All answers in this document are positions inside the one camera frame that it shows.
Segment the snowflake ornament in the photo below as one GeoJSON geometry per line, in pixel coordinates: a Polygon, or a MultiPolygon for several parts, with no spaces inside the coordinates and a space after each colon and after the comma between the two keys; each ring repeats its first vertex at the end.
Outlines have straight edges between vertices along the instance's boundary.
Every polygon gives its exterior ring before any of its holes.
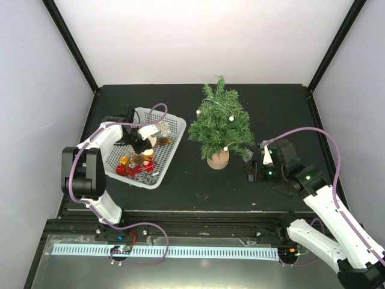
{"type": "Polygon", "coordinates": [[[166,137],[171,132],[170,124],[164,120],[158,123],[161,136],[166,137]]]}

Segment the green foliage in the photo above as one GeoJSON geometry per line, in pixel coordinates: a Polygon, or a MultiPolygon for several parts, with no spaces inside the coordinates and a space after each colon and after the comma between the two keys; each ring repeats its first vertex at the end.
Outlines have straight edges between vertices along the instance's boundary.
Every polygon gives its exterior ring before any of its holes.
{"type": "Polygon", "coordinates": [[[229,150],[247,156],[245,145],[254,145],[250,131],[250,119],[238,101],[235,90],[225,91],[223,76],[218,77],[217,89],[212,91],[208,84],[203,92],[208,100],[202,102],[197,120],[192,122],[188,132],[189,140],[201,141],[202,159],[212,158],[229,145],[229,150]]]}

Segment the gray wall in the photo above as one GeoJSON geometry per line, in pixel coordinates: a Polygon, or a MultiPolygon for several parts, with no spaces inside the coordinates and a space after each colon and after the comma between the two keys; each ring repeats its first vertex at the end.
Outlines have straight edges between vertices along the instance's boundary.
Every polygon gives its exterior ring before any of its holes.
{"type": "Polygon", "coordinates": [[[342,151],[352,213],[385,246],[385,1],[368,1],[326,71],[315,99],[342,151]]]}
{"type": "Polygon", "coordinates": [[[56,216],[61,150],[92,92],[40,0],[0,2],[0,288],[22,288],[56,216]]]}

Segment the white backdrop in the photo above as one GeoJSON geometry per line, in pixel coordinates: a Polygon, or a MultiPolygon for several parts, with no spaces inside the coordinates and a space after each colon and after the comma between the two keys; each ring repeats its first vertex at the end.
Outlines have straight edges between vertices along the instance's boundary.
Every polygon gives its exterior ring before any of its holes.
{"type": "Polygon", "coordinates": [[[353,0],[56,3],[99,85],[308,85],[353,0]]]}

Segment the perforated basket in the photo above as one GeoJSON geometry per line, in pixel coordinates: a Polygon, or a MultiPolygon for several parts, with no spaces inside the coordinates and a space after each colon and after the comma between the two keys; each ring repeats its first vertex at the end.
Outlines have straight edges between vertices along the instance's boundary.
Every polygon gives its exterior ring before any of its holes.
{"type": "MultiPolygon", "coordinates": [[[[149,108],[138,107],[135,110],[139,115],[141,123],[155,122],[164,114],[161,111],[154,110],[151,112],[149,121],[149,108]]],[[[115,169],[118,166],[120,159],[123,156],[128,156],[129,151],[131,150],[131,146],[112,146],[109,149],[109,151],[106,153],[106,157],[104,158],[106,160],[104,162],[104,169],[106,174],[110,178],[118,179],[119,181],[126,182],[127,184],[131,184],[137,187],[148,188],[150,190],[158,187],[161,184],[164,175],[166,174],[167,168],[171,163],[171,159],[174,156],[176,148],[178,147],[183,132],[186,128],[186,121],[172,114],[167,114],[164,120],[168,122],[170,126],[171,133],[168,135],[168,137],[173,140],[173,143],[165,144],[164,146],[156,146],[154,148],[154,160],[156,161],[157,165],[154,171],[151,172],[152,177],[149,181],[140,181],[140,179],[143,179],[142,174],[137,174],[134,179],[132,179],[130,176],[120,176],[116,174],[115,169]]],[[[136,114],[134,123],[139,123],[136,114]]]]}

